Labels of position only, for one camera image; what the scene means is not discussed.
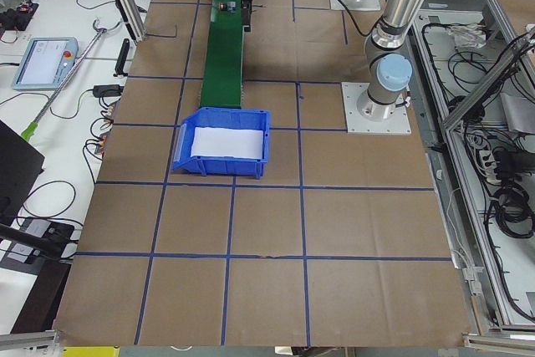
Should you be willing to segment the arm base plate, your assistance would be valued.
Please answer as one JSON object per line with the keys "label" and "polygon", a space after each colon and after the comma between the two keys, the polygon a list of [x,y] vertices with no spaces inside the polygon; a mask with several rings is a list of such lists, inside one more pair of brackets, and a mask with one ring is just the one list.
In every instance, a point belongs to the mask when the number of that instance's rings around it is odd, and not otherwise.
{"label": "arm base plate", "polygon": [[380,105],[369,97],[368,87],[369,83],[341,83],[347,132],[410,135],[410,122],[402,93],[398,93],[392,105]]}

